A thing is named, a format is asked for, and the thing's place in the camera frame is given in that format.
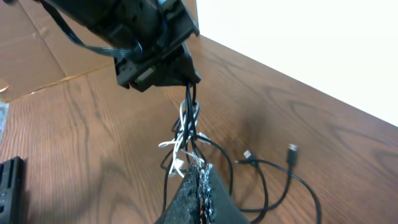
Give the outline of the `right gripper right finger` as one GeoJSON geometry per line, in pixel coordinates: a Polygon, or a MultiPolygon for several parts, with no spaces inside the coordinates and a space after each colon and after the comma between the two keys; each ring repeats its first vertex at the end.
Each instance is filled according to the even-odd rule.
{"type": "Polygon", "coordinates": [[[250,223],[231,199],[212,164],[207,164],[203,169],[203,207],[206,223],[250,223]]]}

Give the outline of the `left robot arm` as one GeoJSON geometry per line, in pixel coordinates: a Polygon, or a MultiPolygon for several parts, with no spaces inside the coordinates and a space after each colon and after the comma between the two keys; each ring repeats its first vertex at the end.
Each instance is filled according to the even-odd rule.
{"type": "Polygon", "coordinates": [[[42,7],[77,46],[114,60],[118,85],[200,82],[186,45],[200,30],[182,0],[43,0],[42,7]]]}

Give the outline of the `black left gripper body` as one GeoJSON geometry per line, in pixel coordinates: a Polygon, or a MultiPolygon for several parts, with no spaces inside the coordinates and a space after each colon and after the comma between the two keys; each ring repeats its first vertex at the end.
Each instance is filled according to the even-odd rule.
{"type": "Polygon", "coordinates": [[[185,86],[201,81],[186,45],[192,34],[200,34],[192,14],[182,0],[164,1],[159,4],[159,9],[165,16],[168,43],[143,62],[114,59],[117,83],[124,88],[144,92],[153,85],[185,86]]]}

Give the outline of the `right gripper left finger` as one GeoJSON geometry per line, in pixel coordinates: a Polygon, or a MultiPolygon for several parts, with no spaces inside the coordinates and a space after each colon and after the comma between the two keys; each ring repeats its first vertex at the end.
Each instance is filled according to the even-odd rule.
{"type": "Polygon", "coordinates": [[[201,205],[198,194],[199,171],[191,164],[171,203],[154,222],[155,224],[199,224],[201,205]]]}

